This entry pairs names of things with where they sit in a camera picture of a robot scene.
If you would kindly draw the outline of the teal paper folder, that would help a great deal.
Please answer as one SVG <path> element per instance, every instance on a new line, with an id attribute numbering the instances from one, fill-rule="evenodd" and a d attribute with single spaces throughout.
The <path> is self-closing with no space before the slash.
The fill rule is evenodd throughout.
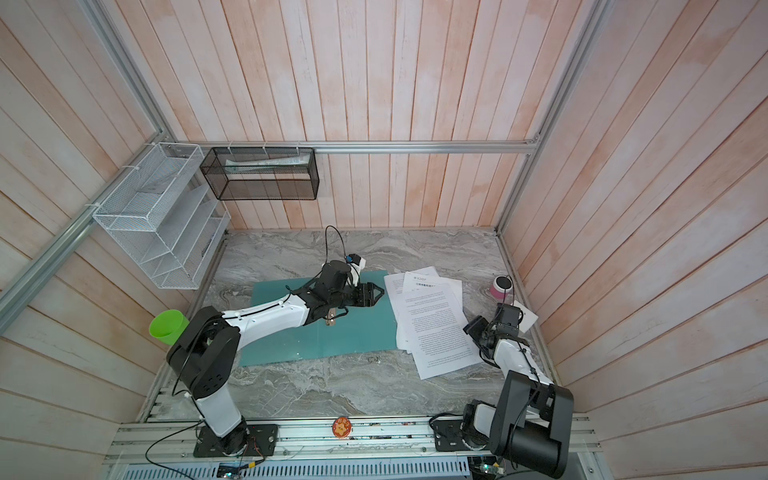
<path id="1" fill-rule="evenodd" d="M 251 343 L 240 351 L 239 365 L 252 367 L 395 350 L 396 331 L 390 298 L 385 295 L 373 307 L 351 308 L 332 326 L 321 319 Z"/>

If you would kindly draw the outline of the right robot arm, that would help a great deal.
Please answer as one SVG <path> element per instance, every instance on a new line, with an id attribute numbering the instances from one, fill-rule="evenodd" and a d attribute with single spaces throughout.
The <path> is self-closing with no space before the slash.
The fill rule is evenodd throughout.
<path id="1" fill-rule="evenodd" d="M 481 359 L 503 373 L 504 385 L 495 405 L 466 405 L 461 436 L 471 448 L 558 479 L 567 467 L 574 398 L 537 366 L 520 336 L 523 319 L 521 308 L 499 303 L 492 319 L 478 316 L 464 327 Z"/>

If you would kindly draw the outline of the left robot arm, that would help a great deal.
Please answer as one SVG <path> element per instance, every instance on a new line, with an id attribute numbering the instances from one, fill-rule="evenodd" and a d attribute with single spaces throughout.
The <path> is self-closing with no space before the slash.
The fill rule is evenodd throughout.
<path id="1" fill-rule="evenodd" d="M 166 362 L 191 396 L 203 421 L 227 455 L 241 452 L 248 425 L 228 388 L 237 354 L 244 347 L 283 330 L 311 325 L 373 307 L 385 289 L 361 280 L 364 259 L 325 263 L 314 277 L 270 302 L 240 309 L 199 310 L 171 346 Z"/>

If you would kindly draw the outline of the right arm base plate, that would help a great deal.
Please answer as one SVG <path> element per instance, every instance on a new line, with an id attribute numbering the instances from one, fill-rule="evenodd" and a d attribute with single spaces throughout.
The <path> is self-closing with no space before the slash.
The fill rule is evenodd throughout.
<path id="1" fill-rule="evenodd" d="M 437 418 L 429 422 L 434 434 L 434 446 L 438 452 L 488 451 L 494 455 L 507 454 L 508 445 L 493 445 L 483 435 L 471 433 L 463 421 L 452 418 Z"/>

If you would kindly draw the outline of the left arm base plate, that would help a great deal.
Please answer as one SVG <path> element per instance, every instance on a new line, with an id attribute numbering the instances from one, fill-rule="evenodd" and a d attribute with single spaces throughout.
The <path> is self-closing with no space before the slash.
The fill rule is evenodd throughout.
<path id="1" fill-rule="evenodd" d="M 197 435 L 193 456 L 195 458 L 255 456 L 269 457 L 274 454 L 278 439 L 277 424 L 241 423 L 225 437 L 219 438 L 207 425 Z"/>

